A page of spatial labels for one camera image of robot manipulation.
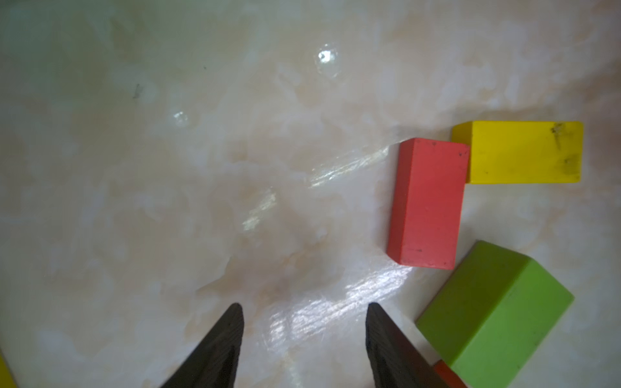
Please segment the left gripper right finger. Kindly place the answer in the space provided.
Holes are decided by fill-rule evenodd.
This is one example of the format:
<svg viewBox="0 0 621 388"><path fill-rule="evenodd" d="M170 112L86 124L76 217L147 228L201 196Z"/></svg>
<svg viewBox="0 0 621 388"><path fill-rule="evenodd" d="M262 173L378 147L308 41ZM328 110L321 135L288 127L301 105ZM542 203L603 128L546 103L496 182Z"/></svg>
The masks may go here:
<svg viewBox="0 0 621 388"><path fill-rule="evenodd" d="M365 348L377 388L448 388L377 302L368 305Z"/></svg>

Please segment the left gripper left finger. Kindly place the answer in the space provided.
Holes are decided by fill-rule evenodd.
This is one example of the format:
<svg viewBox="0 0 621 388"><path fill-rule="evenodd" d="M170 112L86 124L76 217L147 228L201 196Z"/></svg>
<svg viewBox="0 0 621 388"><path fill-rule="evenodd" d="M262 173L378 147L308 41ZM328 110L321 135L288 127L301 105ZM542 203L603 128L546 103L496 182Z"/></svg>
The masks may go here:
<svg viewBox="0 0 621 388"><path fill-rule="evenodd" d="M244 335L244 313L231 304L161 388L233 387Z"/></svg>

